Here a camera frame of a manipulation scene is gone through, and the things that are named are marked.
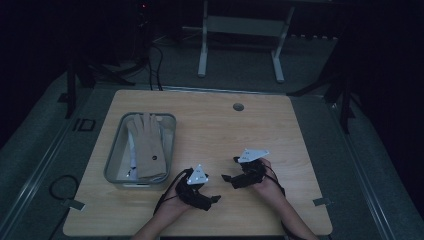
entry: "wrist-mounted tracker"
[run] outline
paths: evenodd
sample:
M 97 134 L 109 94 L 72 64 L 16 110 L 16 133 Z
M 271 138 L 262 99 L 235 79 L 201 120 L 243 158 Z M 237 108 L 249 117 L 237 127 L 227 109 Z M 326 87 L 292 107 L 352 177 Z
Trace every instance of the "wrist-mounted tracker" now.
M 179 197 L 181 201 L 183 201 L 185 204 L 191 205 L 195 208 L 203 209 L 205 211 L 208 211 L 213 203 L 217 203 L 218 200 L 221 198 L 220 195 L 218 196 L 212 196 L 212 197 L 206 197 L 202 195 L 199 192 L 199 189 L 204 185 L 204 183 L 201 184 L 192 184 L 189 185 L 187 183 L 188 178 L 193 173 L 193 168 L 185 169 L 181 173 L 175 177 L 175 179 L 172 181 L 171 185 L 168 187 L 168 189 L 165 191 L 164 194 L 162 194 L 161 198 L 159 199 L 158 203 L 156 204 L 154 213 L 159 209 L 160 205 L 174 197 Z M 165 199 L 166 195 L 168 194 L 169 190 L 174 186 L 174 184 L 179 180 L 177 183 L 177 186 L 175 187 L 175 191 L 177 192 L 177 196 L 170 197 Z
M 236 163 L 238 162 L 239 157 L 233 158 Z M 224 181 L 231 183 L 234 189 L 244 188 L 255 183 L 261 183 L 265 177 L 266 168 L 261 160 L 256 159 L 251 162 L 239 163 L 243 174 L 240 174 L 235 177 L 228 175 L 221 175 Z

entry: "hand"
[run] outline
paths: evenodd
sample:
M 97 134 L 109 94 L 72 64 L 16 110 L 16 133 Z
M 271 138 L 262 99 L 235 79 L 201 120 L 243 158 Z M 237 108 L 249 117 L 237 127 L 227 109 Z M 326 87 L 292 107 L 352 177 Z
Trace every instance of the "hand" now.
M 271 170 L 271 163 L 265 159 L 260 158 L 259 160 L 262 161 L 262 163 L 265 165 L 266 168 L 266 175 L 273 178 L 275 181 L 278 182 L 277 176 L 275 173 Z M 256 183 L 252 185 L 252 188 L 259 194 L 259 196 L 264 199 L 264 201 L 269 204 L 272 208 L 276 208 L 277 205 L 281 202 L 281 199 L 284 198 L 284 194 L 281 192 L 280 187 L 273 182 L 268 177 L 265 177 L 261 183 Z
M 165 196 L 164 201 L 160 205 L 159 209 L 155 213 L 156 215 L 165 215 L 172 219 L 177 219 L 187 210 L 193 208 L 192 206 L 185 204 L 177 196 L 177 191 L 175 191 L 176 184 L 172 186 L 168 194 Z
M 266 166 L 266 175 L 278 182 L 277 176 L 271 170 L 271 163 L 265 158 L 261 158 L 260 160 Z M 261 183 L 256 183 L 252 187 L 277 212 L 286 230 L 291 232 L 289 239 L 292 239 L 292 236 L 296 236 L 297 238 L 295 239 L 318 240 L 311 229 L 309 229 L 297 214 L 293 206 L 287 201 L 278 184 L 265 177 Z
M 155 215 L 131 238 L 132 240 L 156 240 L 159 234 L 192 208 L 177 196 L 174 185 L 165 196 Z

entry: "black stand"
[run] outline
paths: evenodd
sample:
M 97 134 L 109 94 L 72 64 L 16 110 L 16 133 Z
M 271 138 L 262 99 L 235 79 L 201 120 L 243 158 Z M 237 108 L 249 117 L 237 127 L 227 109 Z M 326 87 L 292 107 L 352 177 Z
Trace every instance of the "black stand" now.
M 76 78 L 78 76 L 82 86 L 93 88 L 96 84 L 94 80 L 93 74 L 89 66 L 93 67 L 97 71 L 103 73 L 112 81 L 127 86 L 134 86 L 135 83 L 128 82 L 127 80 L 121 78 L 118 74 L 110 71 L 105 68 L 101 64 L 96 63 L 91 60 L 87 56 L 77 55 L 73 59 L 71 59 L 67 66 L 67 92 L 62 94 L 61 99 L 59 101 L 66 102 L 68 105 L 68 109 L 66 112 L 66 119 L 69 119 L 72 116 L 72 113 L 76 107 Z
M 344 74 L 332 74 L 326 78 L 320 78 L 318 81 L 308 85 L 298 91 L 289 92 L 287 96 L 300 97 L 304 94 L 317 89 L 325 84 L 330 84 L 324 99 L 327 103 L 336 103 L 340 95 L 343 94 L 342 106 L 340 112 L 340 125 L 346 134 L 349 134 L 348 119 L 352 115 L 350 110 L 350 94 L 352 86 L 352 76 L 345 76 Z

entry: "wooden table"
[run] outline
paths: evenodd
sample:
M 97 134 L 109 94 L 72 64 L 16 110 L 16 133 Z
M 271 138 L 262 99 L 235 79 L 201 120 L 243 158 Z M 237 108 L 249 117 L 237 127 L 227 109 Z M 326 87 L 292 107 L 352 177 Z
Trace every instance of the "wooden table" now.
M 233 105 L 241 103 L 243 111 Z M 233 189 L 221 174 L 242 173 L 232 158 L 245 148 L 267 149 L 266 158 L 306 224 L 317 235 L 332 225 L 324 205 L 315 206 L 321 191 L 286 96 L 120 90 L 116 93 L 94 147 L 76 200 L 83 211 L 71 209 L 64 225 L 69 236 L 134 234 L 153 214 L 163 191 L 118 190 L 106 181 L 103 169 L 121 117 L 127 112 L 166 112 L 177 119 L 170 178 L 199 163 L 209 174 L 200 189 L 206 196 L 221 195 L 209 211 L 193 209 L 162 236 L 257 236 L 284 234 L 278 217 L 250 188 Z

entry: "person's left hand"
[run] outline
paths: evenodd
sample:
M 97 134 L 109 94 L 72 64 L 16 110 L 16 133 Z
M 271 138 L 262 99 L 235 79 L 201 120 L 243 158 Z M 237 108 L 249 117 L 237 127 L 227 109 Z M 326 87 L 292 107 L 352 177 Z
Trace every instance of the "person's left hand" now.
M 177 196 L 175 186 L 176 184 L 172 187 L 172 189 L 169 190 L 168 194 L 164 198 L 164 200 L 168 200 L 162 202 L 155 215 L 165 214 L 168 216 L 168 218 L 176 220 L 184 212 L 193 208 L 192 206 L 181 201 L 181 199 Z

